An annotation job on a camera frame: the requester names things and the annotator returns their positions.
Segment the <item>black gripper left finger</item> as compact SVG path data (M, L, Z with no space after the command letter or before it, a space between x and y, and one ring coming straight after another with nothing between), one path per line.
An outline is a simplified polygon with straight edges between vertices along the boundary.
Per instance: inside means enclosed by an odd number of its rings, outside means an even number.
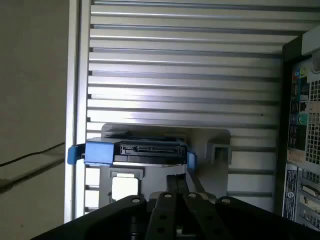
M177 237L178 176L167 190L146 200L129 195L35 237L37 240L174 240Z

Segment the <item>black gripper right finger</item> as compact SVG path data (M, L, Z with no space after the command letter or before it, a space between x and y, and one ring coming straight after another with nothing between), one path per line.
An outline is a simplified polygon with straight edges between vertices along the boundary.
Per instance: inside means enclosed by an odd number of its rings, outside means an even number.
M210 201L191 192L185 174L176 177L180 240L318 240L320 233L230 196Z

